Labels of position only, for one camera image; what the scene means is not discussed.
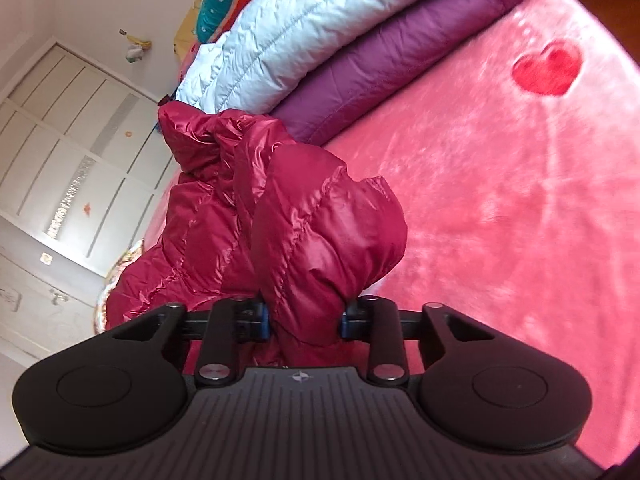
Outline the pink plush bed cover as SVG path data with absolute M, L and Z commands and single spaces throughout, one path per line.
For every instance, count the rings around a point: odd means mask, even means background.
M 329 141 L 399 196 L 382 283 L 438 299 L 583 372 L 582 447 L 639 439 L 639 72 L 574 0 L 524 0 Z

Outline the wall hanging ornament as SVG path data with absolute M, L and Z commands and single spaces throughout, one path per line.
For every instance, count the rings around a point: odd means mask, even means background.
M 123 36 L 128 42 L 125 58 L 130 64 L 141 61 L 142 58 L 144 58 L 145 53 L 152 48 L 152 42 L 150 40 L 143 40 L 136 36 L 132 36 L 128 34 L 126 30 L 121 29 L 119 31 L 119 35 Z

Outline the purple down jacket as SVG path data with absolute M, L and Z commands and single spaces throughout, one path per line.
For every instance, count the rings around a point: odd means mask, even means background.
M 323 145 L 524 0 L 419 0 L 310 72 L 270 115 Z

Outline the white room door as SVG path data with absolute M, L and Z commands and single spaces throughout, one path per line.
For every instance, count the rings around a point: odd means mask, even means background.
M 93 337 L 94 307 L 1 257 L 1 337 L 43 359 Z

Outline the magenta shiny down jacket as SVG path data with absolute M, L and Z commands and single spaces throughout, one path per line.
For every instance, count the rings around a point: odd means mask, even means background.
M 107 297 L 107 326 L 168 302 L 206 311 L 258 296 L 273 333 L 242 350 L 245 365 L 364 367 L 363 345 L 341 339 L 338 324 L 405 253 L 404 212 L 387 182 L 354 180 L 341 159 L 268 116 L 172 101 L 158 122 L 181 174 L 160 238 Z

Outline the light blue down jacket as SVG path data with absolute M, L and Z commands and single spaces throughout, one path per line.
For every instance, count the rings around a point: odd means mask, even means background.
M 203 44 L 176 98 L 208 114 L 266 114 L 341 47 L 418 0 L 252 0 Z

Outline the yellow headboard cover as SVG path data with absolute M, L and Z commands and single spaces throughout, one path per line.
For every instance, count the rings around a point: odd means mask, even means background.
M 202 0 L 193 1 L 175 33 L 172 45 L 180 62 L 184 61 L 192 46 L 196 43 L 196 21 L 198 20 L 201 4 Z

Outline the white sliding wardrobe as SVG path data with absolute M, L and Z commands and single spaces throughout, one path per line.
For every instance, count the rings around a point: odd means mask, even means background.
M 177 165 L 154 101 L 59 46 L 1 103 L 1 213 L 106 275 L 142 236 Z

